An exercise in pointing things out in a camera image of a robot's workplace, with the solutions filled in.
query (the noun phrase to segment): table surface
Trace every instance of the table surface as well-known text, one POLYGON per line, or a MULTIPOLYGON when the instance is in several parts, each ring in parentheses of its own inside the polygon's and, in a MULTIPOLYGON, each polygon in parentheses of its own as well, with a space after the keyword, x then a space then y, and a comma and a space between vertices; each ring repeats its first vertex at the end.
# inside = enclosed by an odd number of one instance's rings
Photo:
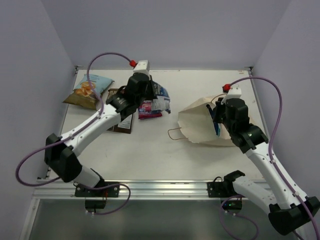
MULTIPOLYGON (((79 70, 75 84, 85 73, 79 70)), ((113 79, 111 88, 126 85, 133 74, 132 70, 92 70, 90 73, 113 79)), ((168 129, 178 127, 179 111, 199 98, 220 94, 224 84, 248 77, 247 71, 151 70, 150 74, 167 89, 171 114, 139 120, 136 112, 131 134, 104 132, 78 157, 82 165, 94 169, 106 180, 213 180, 235 170, 244 172, 252 180, 263 179, 256 166, 235 146, 214 147, 185 139, 173 141, 167 134, 168 129)), ((239 86, 250 116, 264 129, 251 81, 242 81, 239 86)), ((81 124, 94 112, 70 104, 62 133, 81 124)), ((172 134, 182 136, 180 132, 172 134)), ((50 178, 56 176, 51 171, 50 178)))

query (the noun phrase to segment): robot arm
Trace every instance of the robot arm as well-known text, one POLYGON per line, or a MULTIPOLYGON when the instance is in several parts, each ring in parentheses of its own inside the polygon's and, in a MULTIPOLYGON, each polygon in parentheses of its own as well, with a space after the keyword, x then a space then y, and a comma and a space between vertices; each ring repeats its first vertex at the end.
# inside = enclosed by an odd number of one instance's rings
POLYGON ((316 197, 308 197, 294 182, 273 151, 271 160, 268 153, 269 140, 258 126, 250 123, 248 106, 240 99, 239 86, 235 84, 230 89, 225 88, 226 86, 223 90, 227 95, 215 103, 213 121, 225 126, 232 142, 255 164, 272 192, 258 186, 240 171, 224 177, 224 189, 230 194, 240 194, 254 202, 268 214, 272 226, 280 234, 287 235, 310 221, 297 196, 302 198, 313 216, 319 210, 320 202, 316 197), (290 191, 274 163, 290 185, 294 186, 294 193, 290 191))
POLYGON ((48 136, 46 145, 62 141, 73 136, 74 133, 96 118, 88 128, 70 140, 45 150, 45 163, 64 182, 73 181, 91 188, 105 186, 104 179, 93 169, 81 165, 77 157, 100 134, 133 114, 144 100, 157 98, 152 76, 149 74, 149 67, 147 60, 139 61, 125 88, 120 88, 115 95, 107 100, 101 114, 98 110, 82 124, 59 137, 55 134, 48 136))

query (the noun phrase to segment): white table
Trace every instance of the white table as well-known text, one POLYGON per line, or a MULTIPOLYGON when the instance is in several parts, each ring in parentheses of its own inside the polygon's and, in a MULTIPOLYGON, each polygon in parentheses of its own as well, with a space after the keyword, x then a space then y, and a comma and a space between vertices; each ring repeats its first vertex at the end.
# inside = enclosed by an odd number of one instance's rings
MULTIPOLYGON (((85 70, 79 70, 75 84, 85 73, 85 70)), ((126 85, 133 74, 132 70, 92 70, 90 73, 115 80, 111 88, 126 85)), ((167 134, 168 129, 178 127, 180 110, 201 97, 220 94, 224 84, 248 77, 247 71, 151 70, 150 74, 155 82, 168 90, 171 114, 139 120, 136 112, 132 133, 107 131, 101 134, 79 156, 83 165, 108 180, 213 180, 235 170, 244 172, 252 180, 263 179, 255 165, 237 147, 173 141, 167 134)), ((239 85, 241 98, 248 105, 251 117, 264 129, 251 81, 243 81, 239 85)), ((71 130, 93 113, 92 110, 69 105, 62 132, 71 130)), ((56 176, 51 171, 50 178, 56 176)))

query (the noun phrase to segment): red connector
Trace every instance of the red connector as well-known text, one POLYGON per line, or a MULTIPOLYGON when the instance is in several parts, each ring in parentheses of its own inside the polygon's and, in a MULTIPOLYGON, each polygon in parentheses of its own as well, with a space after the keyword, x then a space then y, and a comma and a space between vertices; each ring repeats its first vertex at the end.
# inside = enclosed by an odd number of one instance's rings
POLYGON ((226 85, 224 85, 224 86, 222 87, 222 91, 223 91, 224 93, 228 93, 230 89, 231 89, 231 85, 230 85, 230 84, 226 84, 226 85))
POLYGON ((133 67, 133 68, 134 68, 135 66, 137 66, 137 63, 136 63, 135 60, 131 60, 129 64, 130 64, 130 66, 133 67))

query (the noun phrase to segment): gray floor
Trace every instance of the gray floor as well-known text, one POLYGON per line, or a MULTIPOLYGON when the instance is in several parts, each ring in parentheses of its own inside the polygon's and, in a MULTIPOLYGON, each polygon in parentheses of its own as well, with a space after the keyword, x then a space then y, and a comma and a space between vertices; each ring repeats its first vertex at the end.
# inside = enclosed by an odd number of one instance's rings
MULTIPOLYGON (((121 201, 107 203, 117 207, 121 201)), ((42 200, 31 240, 211 240, 232 239, 221 227, 218 201, 131 200, 117 213, 85 215, 83 200, 42 200)), ((268 217, 254 204, 244 202, 241 213, 259 226, 259 240, 295 239, 279 235, 268 217)), ((254 226, 240 218, 225 216, 234 234, 250 239, 254 226)))

